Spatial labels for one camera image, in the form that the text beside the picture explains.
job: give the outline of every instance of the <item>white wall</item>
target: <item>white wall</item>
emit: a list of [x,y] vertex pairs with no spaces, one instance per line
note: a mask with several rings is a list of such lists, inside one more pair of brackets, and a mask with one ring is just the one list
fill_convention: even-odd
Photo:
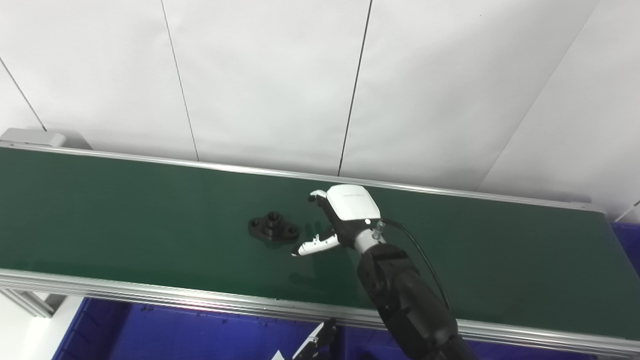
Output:
[[9,127],[41,129],[38,119],[0,63],[0,133]]
[[53,318],[44,319],[0,295],[0,359],[51,360],[81,302],[81,297],[67,297]]
[[640,199],[639,39],[640,2],[601,1],[479,189],[612,217]]
[[200,160],[335,175],[368,0],[164,0]]
[[374,1],[341,175],[476,190],[595,4]]
[[0,57],[47,129],[195,160],[159,1],[2,1]]
[[[335,174],[368,10],[3,1],[0,57],[95,149]],[[341,175],[615,217],[640,198],[637,19],[633,0],[374,0]],[[0,96],[0,129],[39,126],[3,69]]]

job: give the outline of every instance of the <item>blue bin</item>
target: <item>blue bin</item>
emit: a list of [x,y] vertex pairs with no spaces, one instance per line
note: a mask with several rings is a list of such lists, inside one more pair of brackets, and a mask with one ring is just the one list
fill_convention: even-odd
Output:
[[53,360],[270,360],[317,323],[85,299]]
[[614,222],[611,228],[625,249],[636,273],[640,275],[640,225]]

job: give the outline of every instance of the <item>black cable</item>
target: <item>black cable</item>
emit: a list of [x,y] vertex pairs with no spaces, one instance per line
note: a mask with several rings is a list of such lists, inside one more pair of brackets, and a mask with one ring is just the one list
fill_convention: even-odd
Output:
[[431,262],[429,261],[429,258],[427,258],[427,255],[424,253],[424,251],[422,251],[422,247],[420,247],[420,244],[418,244],[418,241],[413,237],[413,235],[411,235],[411,233],[409,233],[409,230],[407,230],[399,222],[391,220],[391,219],[388,219],[388,218],[384,218],[384,219],[382,219],[382,221],[385,224],[389,224],[389,225],[391,225],[393,227],[396,227],[396,228],[402,230],[402,232],[404,232],[405,235],[407,235],[407,237],[409,237],[409,239],[411,239],[411,242],[416,247],[416,249],[418,249],[418,251],[420,252],[420,255],[422,256],[424,262],[427,263],[427,266],[429,267],[429,271],[431,272],[431,275],[433,276],[434,280],[436,281],[436,285],[438,286],[438,290],[440,290],[440,294],[442,295],[442,301],[444,302],[444,305],[447,307],[447,309],[451,310],[451,306],[449,305],[449,299],[447,298],[447,294],[444,292],[444,289],[442,288],[442,283],[440,282],[440,278],[438,277],[438,274],[436,274],[436,270],[433,269],[433,265],[431,265]]

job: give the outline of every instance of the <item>black metal part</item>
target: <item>black metal part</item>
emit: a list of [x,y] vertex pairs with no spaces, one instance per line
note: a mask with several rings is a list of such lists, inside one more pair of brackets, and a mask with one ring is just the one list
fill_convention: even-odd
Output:
[[249,220],[249,233],[256,239],[269,241],[295,241],[300,235],[296,224],[286,222],[282,214],[270,211],[261,218]]
[[402,249],[381,243],[362,254],[358,278],[380,318],[411,359],[477,360],[458,323]]

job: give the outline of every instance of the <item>black bracket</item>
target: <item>black bracket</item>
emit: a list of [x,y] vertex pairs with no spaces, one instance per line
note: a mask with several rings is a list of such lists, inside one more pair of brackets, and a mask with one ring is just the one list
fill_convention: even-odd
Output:
[[270,211],[264,217],[249,220],[249,233],[261,240],[294,241],[298,239],[300,229],[286,222],[279,212]]

